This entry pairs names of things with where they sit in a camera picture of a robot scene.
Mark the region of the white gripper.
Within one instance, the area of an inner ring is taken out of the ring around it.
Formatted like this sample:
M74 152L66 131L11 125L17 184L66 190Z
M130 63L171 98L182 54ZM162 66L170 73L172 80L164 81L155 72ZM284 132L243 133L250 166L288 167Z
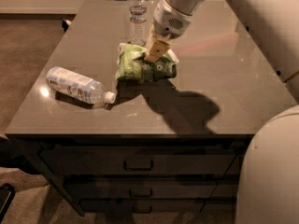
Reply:
M149 28L144 60L154 63L170 49L170 45L167 42L154 39L155 33L159 36L167 36L169 39L175 39L186 32L191 21L192 16L176 10L166 0L159 0L154 10L153 24Z

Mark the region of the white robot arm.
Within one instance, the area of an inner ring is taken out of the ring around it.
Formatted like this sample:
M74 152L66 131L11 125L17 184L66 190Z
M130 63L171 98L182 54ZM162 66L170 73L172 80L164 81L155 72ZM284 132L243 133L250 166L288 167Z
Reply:
M182 36L205 0L160 0L149 45ZM299 96L299 0L225 0L293 98ZM241 167L235 224L299 224L299 106L254 135Z

